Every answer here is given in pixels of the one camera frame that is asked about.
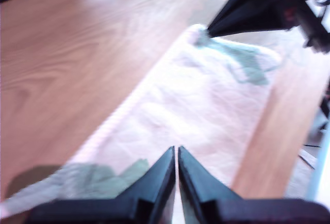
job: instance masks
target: black plastic jaw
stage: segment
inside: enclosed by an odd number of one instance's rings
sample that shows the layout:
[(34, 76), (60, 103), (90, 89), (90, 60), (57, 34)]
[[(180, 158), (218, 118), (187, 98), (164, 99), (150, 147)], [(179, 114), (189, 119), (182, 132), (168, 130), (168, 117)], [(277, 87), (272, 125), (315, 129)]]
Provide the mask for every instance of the black plastic jaw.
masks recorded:
[(42, 204), (32, 210), (26, 223), (156, 224), (170, 196), (173, 207), (174, 185), (175, 155), (174, 147), (170, 147), (143, 177), (115, 199), (59, 200)]
[(243, 200), (214, 178), (184, 147), (179, 148), (178, 163), (181, 190), (201, 224), (330, 223), (328, 210), (313, 202)]

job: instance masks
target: wood grain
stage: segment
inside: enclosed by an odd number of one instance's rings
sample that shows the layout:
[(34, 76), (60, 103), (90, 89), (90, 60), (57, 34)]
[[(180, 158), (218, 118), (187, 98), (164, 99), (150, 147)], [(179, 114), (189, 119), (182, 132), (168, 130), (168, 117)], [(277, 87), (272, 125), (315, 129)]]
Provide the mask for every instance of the wood grain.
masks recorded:
[[(62, 165), (175, 38), (192, 22), (208, 23), (224, 1), (2, 4), (1, 192), (34, 167)], [(329, 59), (302, 49), (297, 30), (229, 39), (271, 47), (285, 58), (233, 185), (243, 196), (279, 197), (317, 109)]]

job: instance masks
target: wooden floor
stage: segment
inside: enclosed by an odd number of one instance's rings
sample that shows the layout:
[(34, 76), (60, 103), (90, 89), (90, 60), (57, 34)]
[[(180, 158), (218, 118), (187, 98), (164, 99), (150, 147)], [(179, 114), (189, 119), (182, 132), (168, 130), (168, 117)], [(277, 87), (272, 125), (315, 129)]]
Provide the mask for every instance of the wooden floor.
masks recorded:
[[(56, 170), (124, 100), (175, 38), (225, 0), (12, 0), (1, 6), (1, 198), (21, 173)], [(280, 197), (330, 73), (298, 30), (239, 34), (284, 61), (233, 184)]]

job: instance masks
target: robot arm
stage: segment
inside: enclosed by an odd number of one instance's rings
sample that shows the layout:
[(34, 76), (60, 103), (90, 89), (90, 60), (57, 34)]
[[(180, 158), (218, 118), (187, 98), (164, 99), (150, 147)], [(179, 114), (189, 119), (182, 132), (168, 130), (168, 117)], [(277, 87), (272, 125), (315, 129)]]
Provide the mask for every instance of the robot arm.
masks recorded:
[(318, 3), (324, 6), (323, 14), (315, 16), (306, 0), (228, 0), (211, 22), (211, 37), (236, 33), (302, 28), (306, 47), (317, 52), (330, 51), (330, 34), (322, 25), (322, 19), (330, 0)]

